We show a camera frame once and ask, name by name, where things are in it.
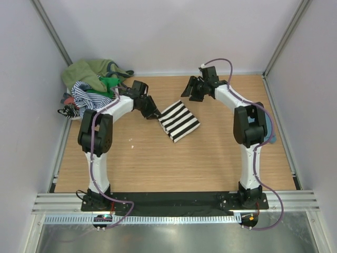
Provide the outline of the black white striped tank top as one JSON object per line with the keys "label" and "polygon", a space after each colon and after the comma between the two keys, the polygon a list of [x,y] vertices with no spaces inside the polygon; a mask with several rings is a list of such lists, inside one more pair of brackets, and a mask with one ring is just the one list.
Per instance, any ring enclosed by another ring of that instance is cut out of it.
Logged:
{"label": "black white striped tank top", "polygon": [[174,143],[192,133],[201,124],[181,100],[162,111],[158,121]]}

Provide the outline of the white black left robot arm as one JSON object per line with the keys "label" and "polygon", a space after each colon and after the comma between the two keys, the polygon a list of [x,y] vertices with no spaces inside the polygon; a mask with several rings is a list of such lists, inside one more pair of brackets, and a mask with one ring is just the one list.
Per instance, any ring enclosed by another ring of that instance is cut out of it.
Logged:
{"label": "white black left robot arm", "polygon": [[82,211],[107,211],[114,199],[107,176],[107,153],[113,143],[113,124],[134,110],[141,112],[147,120],[161,116],[152,97],[148,95],[148,85],[134,81],[131,87],[112,88],[115,99],[99,109],[84,112],[78,143],[85,153],[90,182],[87,191],[80,198]]}

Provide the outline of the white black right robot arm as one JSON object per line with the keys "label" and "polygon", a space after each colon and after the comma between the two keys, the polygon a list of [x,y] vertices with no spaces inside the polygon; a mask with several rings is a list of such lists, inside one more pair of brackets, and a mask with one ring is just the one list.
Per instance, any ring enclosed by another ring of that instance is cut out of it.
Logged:
{"label": "white black right robot arm", "polygon": [[182,92],[190,101],[202,102],[206,95],[222,102],[233,112],[233,135],[241,148],[241,177],[237,202],[244,209],[253,208],[262,199],[262,185],[258,181],[260,145],[267,135],[267,123],[262,103],[247,100],[229,84],[221,81],[214,66],[199,68],[199,77],[191,76]]}

